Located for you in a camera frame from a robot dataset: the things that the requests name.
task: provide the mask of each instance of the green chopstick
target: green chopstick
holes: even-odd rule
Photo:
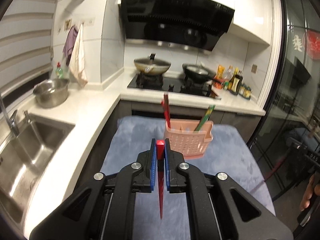
[[[212,113],[212,111],[214,110],[215,107],[216,107],[215,105],[214,106],[209,106],[208,110],[204,114],[204,117],[202,117],[202,119],[200,120],[199,124],[197,125],[197,127],[195,129],[195,132],[201,130],[201,128],[204,125],[204,123],[209,120],[209,117],[210,117],[210,115],[211,115],[211,113]]]

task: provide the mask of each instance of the stainless steel bowl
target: stainless steel bowl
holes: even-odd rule
[[[37,85],[33,94],[43,108],[55,107],[68,98],[68,85],[68,79],[49,79]]]

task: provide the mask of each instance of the kitchen sink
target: kitchen sink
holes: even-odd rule
[[[29,114],[19,135],[0,146],[0,203],[6,215],[23,227],[30,196],[49,161],[74,125]]]

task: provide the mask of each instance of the human hand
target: human hand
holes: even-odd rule
[[[315,181],[315,175],[312,175],[307,189],[303,195],[303,198],[300,203],[300,211],[304,211],[310,205],[310,198],[315,193],[317,196],[320,196],[320,184],[316,185],[315,190],[313,191],[313,182]]]

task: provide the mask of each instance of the range hood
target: range hood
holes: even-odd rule
[[[211,0],[121,0],[126,41],[211,52],[234,10]]]

